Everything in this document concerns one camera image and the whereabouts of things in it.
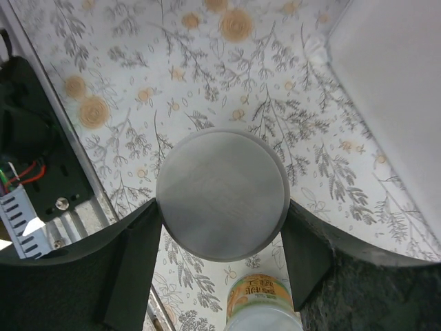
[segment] screw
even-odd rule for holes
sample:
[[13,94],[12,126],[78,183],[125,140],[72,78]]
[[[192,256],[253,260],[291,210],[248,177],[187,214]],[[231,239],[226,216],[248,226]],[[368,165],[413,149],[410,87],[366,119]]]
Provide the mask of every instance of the screw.
[[56,248],[56,249],[59,249],[60,247],[62,247],[63,246],[63,242],[61,241],[61,240],[56,240],[56,241],[54,241],[54,247]]
[[58,198],[55,207],[60,210],[67,210],[69,208],[69,201],[66,198]]

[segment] cylindrical container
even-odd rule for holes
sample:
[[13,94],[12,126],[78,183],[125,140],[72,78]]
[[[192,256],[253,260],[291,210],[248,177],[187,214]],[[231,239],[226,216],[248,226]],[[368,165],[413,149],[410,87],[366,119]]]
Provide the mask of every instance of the cylindrical container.
[[224,331],[301,331],[291,295],[277,279],[251,274],[231,288]]

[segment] round gray object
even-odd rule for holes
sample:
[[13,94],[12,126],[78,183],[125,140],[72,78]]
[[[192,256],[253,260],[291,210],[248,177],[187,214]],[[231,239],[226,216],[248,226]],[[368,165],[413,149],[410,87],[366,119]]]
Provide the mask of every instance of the round gray object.
[[173,239],[211,261],[256,254],[280,231],[289,182],[276,153],[239,130],[191,134],[165,158],[156,200]]

